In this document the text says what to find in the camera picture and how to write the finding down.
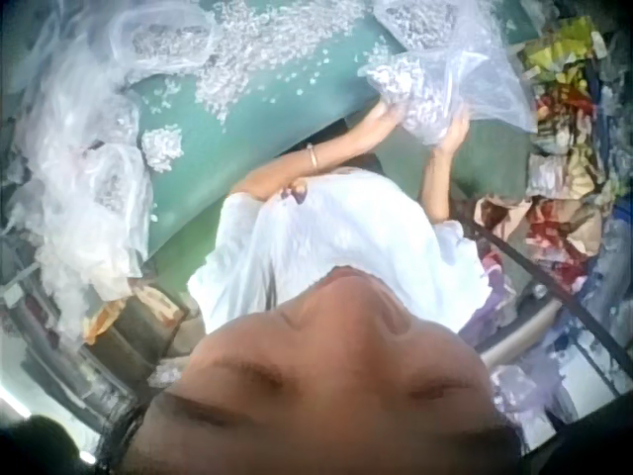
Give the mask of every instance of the pile of plastic bags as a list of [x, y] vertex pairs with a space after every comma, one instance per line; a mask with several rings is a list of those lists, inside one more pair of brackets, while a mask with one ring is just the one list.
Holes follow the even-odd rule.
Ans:
[[121, 8], [89, 4], [60, 23], [13, 142], [30, 179], [12, 197], [10, 226], [29, 232], [60, 309], [58, 330], [75, 341], [90, 288], [104, 301], [131, 295], [128, 279], [141, 276], [147, 259], [153, 197], [136, 146], [138, 107], [123, 91], [151, 74], [202, 65], [217, 31], [209, 13], [183, 2]]
[[374, 15], [408, 52], [359, 75], [388, 102], [406, 106], [403, 125], [423, 143], [437, 143], [462, 105], [473, 119], [536, 132], [531, 94], [477, 0], [377, 0]]

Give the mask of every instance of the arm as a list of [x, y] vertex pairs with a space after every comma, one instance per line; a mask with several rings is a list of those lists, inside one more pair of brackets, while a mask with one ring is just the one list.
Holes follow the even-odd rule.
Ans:
[[316, 166], [309, 150], [293, 151], [248, 173], [230, 193], [245, 192], [268, 200], [284, 186], [302, 176], [318, 175], [371, 150], [382, 142], [400, 121], [400, 114], [379, 102], [351, 131], [314, 147]]
[[459, 112], [444, 139], [431, 151], [424, 167], [417, 201], [432, 225], [448, 220], [451, 165], [455, 152], [466, 138], [469, 122], [468, 113], [465, 110]]

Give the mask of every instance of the hand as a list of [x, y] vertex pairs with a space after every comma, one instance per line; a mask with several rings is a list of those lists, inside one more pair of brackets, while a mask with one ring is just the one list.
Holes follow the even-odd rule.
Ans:
[[382, 100], [365, 116], [365, 118], [345, 134], [353, 155], [366, 153], [382, 142], [403, 119], [401, 111], [389, 107]]
[[462, 107], [455, 117], [453, 122], [448, 128], [446, 135], [435, 147], [435, 150], [440, 154], [446, 156], [453, 156], [460, 145], [464, 142], [468, 129], [470, 127], [471, 117], [468, 113], [468, 109]]

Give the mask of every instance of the eyebrow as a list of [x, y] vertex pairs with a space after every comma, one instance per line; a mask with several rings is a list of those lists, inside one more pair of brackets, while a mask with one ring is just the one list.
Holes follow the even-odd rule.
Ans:
[[156, 398], [156, 404], [172, 417], [183, 418], [194, 423], [204, 423], [216, 428], [254, 426], [257, 424], [253, 418], [246, 414], [193, 401], [168, 391], [163, 391]]
[[278, 391], [294, 386], [294, 378], [282, 372], [277, 366], [260, 364], [256, 361], [245, 361], [235, 358], [222, 358], [215, 361], [212, 368], [223, 368], [256, 381], [257, 383]]

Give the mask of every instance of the bracelet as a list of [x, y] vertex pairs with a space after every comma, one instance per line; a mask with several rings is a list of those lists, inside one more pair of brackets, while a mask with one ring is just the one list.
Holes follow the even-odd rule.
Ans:
[[315, 153], [315, 146], [312, 145], [311, 143], [308, 143], [308, 145], [306, 146], [306, 150], [310, 152], [310, 160], [313, 162], [313, 168], [317, 169], [318, 160], [317, 160], [317, 154]]

